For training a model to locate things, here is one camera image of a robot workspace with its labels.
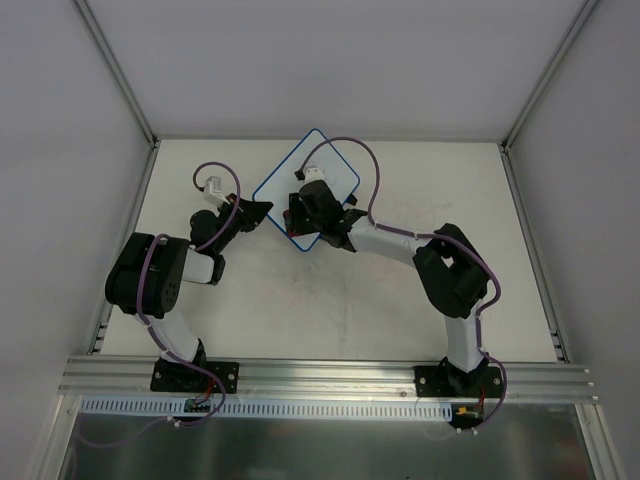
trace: white end effector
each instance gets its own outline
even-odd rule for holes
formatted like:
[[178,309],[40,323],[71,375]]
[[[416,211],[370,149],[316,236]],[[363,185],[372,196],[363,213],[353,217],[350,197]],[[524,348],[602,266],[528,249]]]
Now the white end effector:
[[324,172],[318,167],[307,167],[304,171],[304,185],[315,182],[316,180],[324,180]]
[[217,209],[222,208],[229,200],[222,194],[222,179],[220,177],[211,176],[207,178],[202,190],[202,196],[211,205]]

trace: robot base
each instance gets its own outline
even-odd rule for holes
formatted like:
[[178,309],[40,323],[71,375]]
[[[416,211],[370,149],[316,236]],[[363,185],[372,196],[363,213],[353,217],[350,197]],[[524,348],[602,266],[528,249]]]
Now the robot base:
[[504,389],[498,367],[483,360],[475,370],[464,373],[445,357],[437,366],[413,368],[416,396],[419,398],[500,398]]
[[[220,379],[227,395],[233,395],[238,389],[240,364],[237,362],[211,362],[207,360],[202,341],[192,362],[210,371]],[[150,390],[168,393],[202,393],[207,389],[208,377],[185,367],[180,363],[158,359],[153,367]],[[211,393],[220,393],[220,388],[213,384]]]

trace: metal frame beam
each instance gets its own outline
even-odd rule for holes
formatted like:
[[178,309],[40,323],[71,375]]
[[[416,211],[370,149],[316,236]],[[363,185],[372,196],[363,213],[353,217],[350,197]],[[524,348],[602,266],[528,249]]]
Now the metal frame beam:
[[[147,194],[147,188],[149,187],[149,181],[151,180],[151,173],[153,172],[153,167],[156,163],[156,157],[158,156],[158,148],[159,144],[154,145],[149,150],[147,154],[147,158],[145,160],[144,168],[142,170],[142,174],[140,176],[140,182],[138,183],[138,188],[136,190],[136,195],[133,198],[133,202],[131,202],[131,207],[129,208],[129,213],[127,215],[127,219],[124,224],[124,228],[118,242],[116,244],[116,248],[113,252],[113,260],[112,264],[115,263],[118,255],[120,255],[120,251],[124,248],[124,244],[129,239],[129,236],[135,231],[136,224],[138,223],[138,217],[140,217],[140,211],[142,210],[142,204],[144,202],[144,197]],[[109,323],[109,317],[111,315],[112,305],[107,302],[107,299],[104,298],[104,295],[100,301],[100,306],[98,307],[95,326],[91,330],[90,337],[86,339],[85,345],[87,346],[87,355],[93,354],[96,351],[99,351],[101,335],[104,336],[106,333],[107,324]]]
[[51,429],[49,442],[44,452],[44,458],[34,475],[38,480],[56,480],[65,462],[73,460],[67,454],[67,445],[71,440],[81,399],[80,395],[73,394],[58,396],[57,415]]
[[591,467],[598,480],[625,480],[622,463],[609,435],[600,405],[576,405]]
[[82,23],[87,28],[87,31],[89,32],[89,35],[93,40],[93,43],[97,47],[98,52],[100,53],[100,57],[104,61],[105,65],[107,66],[107,69],[111,74],[111,77],[113,78],[116,86],[120,90],[120,93],[124,98],[124,101],[129,106],[131,113],[133,114],[136,121],[138,122],[138,126],[140,127],[142,134],[147,139],[147,142],[149,143],[149,145],[152,145],[152,146],[155,145],[156,135],[153,132],[153,129],[151,128],[151,125],[149,124],[149,121],[147,120],[146,115],[142,111],[142,107],[140,106],[138,99],[133,93],[133,88],[131,87],[131,84],[127,80],[127,77],[124,75],[124,72],[122,71],[122,67],[120,66],[120,63],[118,62],[118,59],[116,58],[115,54],[113,53],[113,50],[109,45],[109,41],[107,40],[107,37],[102,31],[102,27],[100,26],[98,19],[93,13],[91,6],[89,5],[87,0],[71,0],[71,1],[75,6],[76,11],[78,12],[78,15],[80,16]]
[[538,293],[540,294],[540,299],[542,301],[542,308],[544,309],[544,313],[547,317],[551,335],[558,339],[558,346],[560,347],[562,358],[569,362],[572,359],[572,353],[567,341],[566,330],[561,318],[559,318],[558,309],[555,306],[556,302],[549,288],[549,282],[547,281],[548,275],[545,274],[543,262],[540,259],[540,249],[537,246],[535,236],[531,229],[529,215],[522,197],[522,192],[518,186],[513,162],[511,156],[504,148],[500,149],[500,154],[502,156],[502,165],[504,167],[505,175],[507,176],[507,182],[511,189],[511,197],[513,198],[513,203],[518,215],[518,221],[520,222],[520,229],[522,230],[524,242],[527,247],[527,253],[529,254],[529,261],[531,262],[531,268],[533,269],[533,276],[535,277]]
[[575,44],[577,38],[579,37],[580,33],[582,33],[582,30],[595,12],[596,7],[600,4],[600,2],[601,0],[584,0],[583,4],[580,6],[580,9],[576,13],[576,16],[573,18],[571,24],[567,28],[567,31],[562,36],[560,43],[547,62],[547,65],[542,71],[542,74],[536,81],[533,90],[527,98],[527,101],[524,103],[524,106],[518,113],[516,120],[514,121],[511,129],[509,130],[509,133],[507,134],[507,138],[505,138],[503,142],[503,146],[505,147],[507,153],[513,146],[513,143],[516,141],[516,138],[518,138],[518,135],[522,131],[522,128],[524,127],[534,108],[541,100],[544,93],[547,91],[551,80],[553,80],[553,78],[555,77],[558,69],[571,50],[571,47],[573,47],[573,45]]
[[[150,395],[155,357],[76,356],[67,363],[61,394]],[[437,362],[346,362],[225,359],[240,363],[238,396],[274,400],[417,399],[413,367]],[[506,401],[595,404],[589,370],[580,365],[507,364]],[[430,399],[449,402],[454,399]]]

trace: white enclosure wall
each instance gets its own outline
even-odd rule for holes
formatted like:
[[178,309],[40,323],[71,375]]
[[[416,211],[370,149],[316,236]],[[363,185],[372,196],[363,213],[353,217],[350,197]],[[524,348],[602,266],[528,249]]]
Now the white enclosure wall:
[[608,0],[513,150],[567,328],[629,478],[640,478],[640,3]]
[[91,0],[159,135],[501,141],[583,0]]
[[146,152],[71,2],[2,2],[2,478],[37,466],[67,357],[94,328]]

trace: metal plate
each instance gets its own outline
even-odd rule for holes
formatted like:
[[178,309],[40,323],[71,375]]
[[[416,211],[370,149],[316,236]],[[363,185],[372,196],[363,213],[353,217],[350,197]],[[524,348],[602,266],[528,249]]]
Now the metal plate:
[[[82,432],[115,441],[149,421],[83,415]],[[73,447],[75,480],[592,478],[575,410],[566,405],[505,405],[477,436],[437,422],[214,417],[197,428],[159,424],[126,448]]]

